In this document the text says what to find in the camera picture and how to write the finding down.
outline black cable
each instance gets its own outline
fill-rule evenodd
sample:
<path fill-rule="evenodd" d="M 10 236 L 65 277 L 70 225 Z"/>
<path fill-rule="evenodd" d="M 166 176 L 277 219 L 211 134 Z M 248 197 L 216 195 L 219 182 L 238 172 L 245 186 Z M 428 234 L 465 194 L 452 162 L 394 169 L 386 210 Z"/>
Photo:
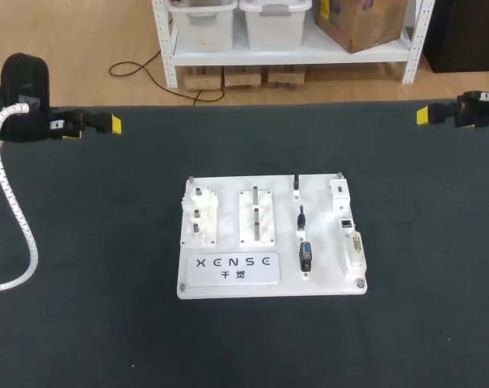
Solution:
<path fill-rule="evenodd" d="M 140 70 L 145 70 L 145 72 L 147 73 L 147 75 L 149 76 L 149 78 L 151 79 L 152 82 L 154 82 L 154 85 L 156 85 L 157 87 L 159 87 L 160 89 L 162 89 L 163 91 L 166 91 L 167 93 L 171 93 L 172 95 L 177 95 L 179 97 L 183 97 L 184 99 L 191 99 L 193 101 L 193 104 L 192 106 L 195 106 L 196 103 L 198 102 L 202 102 L 202 103 L 216 103 L 217 101 L 221 101 L 224 96 L 225 96 L 225 91 L 222 90 L 221 88 L 221 96 L 217 99 L 200 99 L 199 96 L 201 95 L 201 93 L 203 93 L 204 91 L 199 91 L 199 93 L 197 93 L 197 96 L 196 97 L 192 97 L 191 95 L 182 95 L 180 93 L 176 93 L 175 91 L 169 91 L 168 89 L 166 89 L 164 86 L 160 85 L 158 83 L 158 81 L 156 81 L 154 79 L 154 77 L 152 76 L 152 74 L 149 72 L 149 70 L 146 68 L 146 66 L 154 61 L 156 58 L 159 57 L 160 53 L 162 52 L 162 50 L 158 50 L 157 53 L 155 53 L 147 62 L 145 62 L 144 64 L 140 64 L 138 62 L 134 62 L 134 61 L 122 61 L 122 62 L 117 62 L 116 64 L 114 65 L 111 65 L 110 68 L 109 68 L 109 75 L 111 75 L 112 77 L 129 77 L 130 75 L 133 75 L 133 74 L 136 74 L 138 73 Z M 122 74 L 115 74 L 113 73 L 113 69 L 115 69 L 117 66 L 120 66 L 120 65 L 135 65 L 137 66 L 137 68 L 133 71 L 130 71 L 128 73 L 122 73 Z"/>

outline white coiled cable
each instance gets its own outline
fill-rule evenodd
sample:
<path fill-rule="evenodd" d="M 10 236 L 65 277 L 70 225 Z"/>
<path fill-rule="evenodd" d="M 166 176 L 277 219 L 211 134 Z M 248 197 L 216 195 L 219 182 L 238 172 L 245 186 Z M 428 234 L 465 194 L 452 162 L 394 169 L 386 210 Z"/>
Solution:
<path fill-rule="evenodd" d="M 0 130 L 2 129 L 3 122 L 7 119 L 7 117 L 11 115 L 19 115 L 22 113 L 28 113 L 29 106 L 26 103 L 15 103 L 7 108 L 3 108 L 0 112 Z M 36 240 L 32 235 L 32 231 L 30 226 L 23 215 L 21 208 L 18 205 L 18 201 L 16 200 L 15 194 L 12 192 L 11 186 L 9 185 L 9 180 L 7 179 L 5 170 L 3 168 L 2 157 L 0 156 L 0 184 L 2 185 L 3 192 L 9 205 L 11 206 L 12 213 L 14 213 L 16 220 L 18 220 L 19 227 L 23 232 L 23 236 L 25 236 L 25 240 L 27 241 L 28 250 L 30 252 L 30 263 L 28 265 L 27 271 L 23 275 L 21 275 L 18 279 L 14 279 L 7 283 L 0 284 L 0 291 L 4 289 L 12 289 L 17 285 L 21 285 L 23 282 L 27 281 L 36 270 L 37 267 L 37 246 Z"/>

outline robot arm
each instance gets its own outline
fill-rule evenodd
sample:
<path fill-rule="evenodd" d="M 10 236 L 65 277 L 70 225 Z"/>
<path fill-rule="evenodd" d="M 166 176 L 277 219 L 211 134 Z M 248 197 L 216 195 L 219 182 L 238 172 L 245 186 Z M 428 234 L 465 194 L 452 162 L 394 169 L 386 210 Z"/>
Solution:
<path fill-rule="evenodd" d="M 51 108 L 47 64 L 23 53 L 11 55 L 2 67 L 0 111 L 16 103 L 27 103 L 35 108 L 26 115 L 7 119 L 0 140 L 80 138 L 86 127 L 94 127 L 100 133 L 121 133 L 120 120 L 111 113 Z"/>
<path fill-rule="evenodd" d="M 38 141 L 81 137 L 86 127 L 101 133 L 121 133 L 120 120 L 109 113 L 88 113 L 84 109 L 53 110 L 49 105 L 48 67 L 37 57 L 11 55 L 2 68 L 0 86 L 0 140 Z M 12 192 L 0 155 L 0 185 L 29 250 L 29 265 L 18 278 L 0 284 L 0 291 L 27 281 L 38 264 L 36 240 Z"/>
<path fill-rule="evenodd" d="M 441 124 L 454 117 L 455 127 L 489 125 L 489 92 L 467 91 L 450 103 L 430 103 L 417 112 L 417 124 Z"/>

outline electrical cable on floor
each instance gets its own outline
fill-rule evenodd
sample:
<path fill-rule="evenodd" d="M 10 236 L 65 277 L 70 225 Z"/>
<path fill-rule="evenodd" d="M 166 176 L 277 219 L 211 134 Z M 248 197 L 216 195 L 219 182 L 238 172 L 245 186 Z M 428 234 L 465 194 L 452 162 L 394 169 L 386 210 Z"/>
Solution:
<path fill-rule="evenodd" d="M 136 74 L 138 73 L 140 70 L 144 70 L 147 75 L 149 76 L 149 78 L 151 79 L 152 82 L 154 82 L 154 85 L 156 85 L 157 87 L 159 87 L 160 89 L 162 89 L 163 91 L 166 91 L 167 93 L 171 93 L 172 95 L 177 95 L 179 97 L 183 97 L 185 99 L 191 99 L 193 101 L 192 103 L 192 106 L 195 106 L 196 103 L 198 102 L 202 102 L 202 103 L 216 103 L 217 101 L 221 101 L 224 96 L 225 96 L 225 91 L 222 90 L 221 88 L 221 96 L 216 98 L 216 99 L 200 99 L 200 95 L 201 93 L 203 93 L 204 91 L 199 91 L 196 95 L 196 97 L 192 97 L 191 95 L 182 95 L 181 93 L 176 93 L 175 91 L 169 91 L 167 88 L 165 88 L 164 86 L 160 85 L 158 83 L 158 81 L 156 81 L 153 77 L 153 75 L 149 72 L 149 70 L 146 68 L 146 66 L 154 61 L 156 58 L 159 57 L 160 53 L 162 52 L 162 50 L 159 50 L 157 53 L 155 53 L 148 61 L 146 61 L 144 64 L 140 64 L 140 63 L 137 63 L 137 62 L 134 62 L 134 61 L 122 61 L 122 62 L 117 62 L 116 64 L 114 65 L 111 65 L 111 67 L 109 68 L 109 74 L 112 76 L 112 77 L 129 77 L 133 74 Z M 116 73 L 113 73 L 113 69 L 115 69 L 117 66 L 120 66 L 120 65 L 135 65 L 137 68 L 133 71 L 129 71 L 128 73 L 122 73 L 122 74 L 116 74 Z"/>
<path fill-rule="evenodd" d="M 7 108 L 3 108 L 0 112 L 0 131 L 2 130 L 2 125 L 7 117 L 12 115 L 19 115 L 22 113 L 28 113 L 30 110 L 29 105 L 27 103 L 15 103 L 14 105 L 10 105 Z M 0 185 L 2 186 L 3 193 L 11 206 L 12 213 L 15 215 L 16 220 L 19 223 L 19 227 L 23 232 L 23 236 L 25 236 L 25 240 L 27 241 L 28 250 L 30 253 L 30 263 L 28 265 L 27 270 L 17 279 L 12 281 L 8 281 L 6 283 L 0 284 L 0 291 L 5 289 L 12 289 L 17 285 L 21 285 L 23 282 L 27 281 L 36 270 L 37 262 L 38 262 L 38 252 L 36 240 L 34 239 L 34 235 L 32 234 L 31 228 L 23 215 L 21 208 L 19 207 L 18 201 L 16 200 L 15 194 L 12 192 L 11 186 L 9 185 L 9 180 L 7 179 L 7 175 L 5 169 L 3 168 L 2 157 L 0 156 Z"/>

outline white shelf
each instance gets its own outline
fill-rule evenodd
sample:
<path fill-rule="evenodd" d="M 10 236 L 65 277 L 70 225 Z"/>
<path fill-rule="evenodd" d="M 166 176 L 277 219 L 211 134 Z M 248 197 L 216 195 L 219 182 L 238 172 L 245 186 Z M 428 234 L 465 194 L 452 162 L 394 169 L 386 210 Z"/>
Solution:
<path fill-rule="evenodd" d="M 406 62 L 411 41 L 406 31 L 399 40 L 369 50 L 349 54 L 306 15 L 301 47 L 296 51 L 253 51 L 247 39 L 243 12 L 234 16 L 234 47 L 220 52 L 187 52 L 177 34 L 172 34 L 172 63 L 176 66 L 210 65 L 313 65 L 322 63 Z"/>
<path fill-rule="evenodd" d="M 400 39 L 355 54 L 346 53 L 336 42 L 317 27 L 313 11 L 306 14 L 303 41 L 296 51 L 252 51 L 247 42 L 244 14 L 236 13 L 234 21 L 234 47 L 225 52 L 189 53 L 182 49 L 178 34 L 169 29 L 166 0 L 151 0 L 154 19 L 162 50 L 163 69 L 168 87 L 178 87 L 176 66 L 193 65 L 313 65 L 322 63 L 406 62 L 403 83 L 413 83 L 418 69 L 422 47 L 428 32 L 429 20 L 435 0 L 408 0 L 408 25 L 415 28 L 410 40 L 406 28 Z"/>

